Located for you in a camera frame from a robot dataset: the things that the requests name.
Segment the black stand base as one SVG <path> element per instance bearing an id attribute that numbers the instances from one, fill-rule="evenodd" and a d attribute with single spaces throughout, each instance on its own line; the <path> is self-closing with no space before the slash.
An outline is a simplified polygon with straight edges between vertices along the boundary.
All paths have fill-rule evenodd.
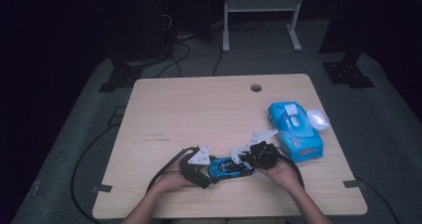
<path id="1" fill-rule="evenodd" d="M 373 88 L 374 84 L 357 66 L 361 52 L 346 52 L 340 61 L 323 62 L 322 66 L 334 85 L 349 85 L 353 89 Z"/>
<path id="2" fill-rule="evenodd" d="M 100 93 L 112 93 L 115 89 L 131 89 L 141 78 L 143 68 L 123 65 L 114 67 L 106 82 L 102 83 Z"/>

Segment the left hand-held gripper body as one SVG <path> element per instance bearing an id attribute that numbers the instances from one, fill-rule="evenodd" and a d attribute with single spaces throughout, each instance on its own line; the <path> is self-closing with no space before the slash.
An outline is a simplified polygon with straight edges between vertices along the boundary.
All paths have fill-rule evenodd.
<path id="1" fill-rule="evenodd" d="M 205 189 L 211 184 L 211 178 L 201 169 L 211 164 L 208 147 L 192 147 L 192 152 L 186 154 L 180 161 L 179 167 L 183 177 L 191 183 Z"/>

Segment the black tape frame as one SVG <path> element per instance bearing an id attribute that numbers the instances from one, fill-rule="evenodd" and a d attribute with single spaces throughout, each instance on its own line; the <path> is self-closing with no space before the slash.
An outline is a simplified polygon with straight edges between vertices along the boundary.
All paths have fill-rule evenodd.
<path id="1" fill-rule="evenodd" d="M 120 125 L 122 123 L 124 113 L 125 113 L 126 107 L 125 106 L 117 106 L 114 108 L 111 116 L 108 119 L 107 124 L 109 126 L 116 126 Z"/>

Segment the blue toy car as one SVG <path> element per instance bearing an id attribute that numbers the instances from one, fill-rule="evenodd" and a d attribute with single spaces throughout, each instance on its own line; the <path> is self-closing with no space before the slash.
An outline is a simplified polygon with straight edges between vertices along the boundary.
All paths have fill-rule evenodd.
<path id="1" fill-rule="evenodd" d="M 230 157 L 217 158 L 208 166 L 208 174 L 220 180 L 249 176 L 255 169 L 249 169 L 242 163 L 236 164 Z"/>

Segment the white metal stand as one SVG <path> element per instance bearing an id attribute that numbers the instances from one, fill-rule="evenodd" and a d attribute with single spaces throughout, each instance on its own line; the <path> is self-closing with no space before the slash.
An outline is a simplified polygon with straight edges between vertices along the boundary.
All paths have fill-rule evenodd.
<path id="1" fill-rule="evenodd" d="M 296 26 L 303 0 L 224 0 L 222 51 L 230 51 L 229 15 L 231 13 L 292 12 L 293 17 L 287 25 L 288 35 L 293 48 L 300 52 L 303 48 L 296 33 Z"/>

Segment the blue wet wipes pack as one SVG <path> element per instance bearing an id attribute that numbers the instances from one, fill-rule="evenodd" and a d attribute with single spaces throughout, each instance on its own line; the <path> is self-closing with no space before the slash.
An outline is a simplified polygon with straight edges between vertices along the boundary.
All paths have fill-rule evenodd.
<path id="1" fill-rule="evenodd" d="M 323 141 L 298 103 L 272 103 L 268 111 L 280 146 L 293 162 L 323 157 Z"/>

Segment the person's right hand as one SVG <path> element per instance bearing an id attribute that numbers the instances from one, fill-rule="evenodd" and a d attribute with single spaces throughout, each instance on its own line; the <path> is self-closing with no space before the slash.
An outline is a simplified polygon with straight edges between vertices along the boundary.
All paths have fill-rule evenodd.
<path id="1" fill-rule="evenodd" d="M 259 168 L 259 171 L 288 192 L 301 187 L 295 171 L 284 160 L 279 159 L 274 167 L 269 169 Z"/>

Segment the white wet wipe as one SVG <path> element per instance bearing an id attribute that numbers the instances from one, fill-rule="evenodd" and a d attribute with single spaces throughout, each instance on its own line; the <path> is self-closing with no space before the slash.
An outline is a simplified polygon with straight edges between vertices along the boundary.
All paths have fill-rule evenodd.
<path id="1" fill-rule="evenodd" d="M 238 156 L 238 154 L 241 153 L 247 153 L 250 152 L 250 147 L 249 146 L 243 146 L 243 147 L 234 147 L 230 153 L 231 159 L 236 163 L 236 164 L 240 164 L 241 161 L 245 161 L 245 160 L 241 160 Z"/>

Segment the white oval plastic object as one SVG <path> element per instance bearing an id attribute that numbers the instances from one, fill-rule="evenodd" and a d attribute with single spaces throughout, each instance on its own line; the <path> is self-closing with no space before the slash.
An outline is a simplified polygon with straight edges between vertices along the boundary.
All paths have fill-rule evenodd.
<path id="1" fill-rule="evenodd" d="M 325 130 L 330 127 L 330 122 L 327 116 L 318 110 L 307 111 L 307 117 L 312 127 L 316 130 Z"/>

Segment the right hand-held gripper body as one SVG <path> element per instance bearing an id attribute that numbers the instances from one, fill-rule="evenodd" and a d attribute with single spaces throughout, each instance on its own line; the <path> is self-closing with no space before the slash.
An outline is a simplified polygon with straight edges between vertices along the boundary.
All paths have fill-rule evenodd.
<path id="1" fill-rule="evenodd" d="M 256 168 L 269 169 L 274 167 L 278 162 L 280 153 L 272 143 L 267 143 L 266 139 L 276 133 L 275 129 L 254 131 L 247 141 L 247 146 L 250 147 L 249 153 L 254 156 L 254 159 L 245 161 Z"/>

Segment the person's left hand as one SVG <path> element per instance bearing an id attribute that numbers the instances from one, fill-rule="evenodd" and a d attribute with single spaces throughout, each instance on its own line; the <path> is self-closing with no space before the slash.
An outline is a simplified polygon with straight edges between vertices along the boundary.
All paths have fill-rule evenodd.
<path id="1" fill-rule="evenodd" d="M 158 178 L 153 187 L 161 192 L 169 192 L 183 187 L 194 187 L 194 184 L 181 174 L 179 161 L 175 161 Z"/>

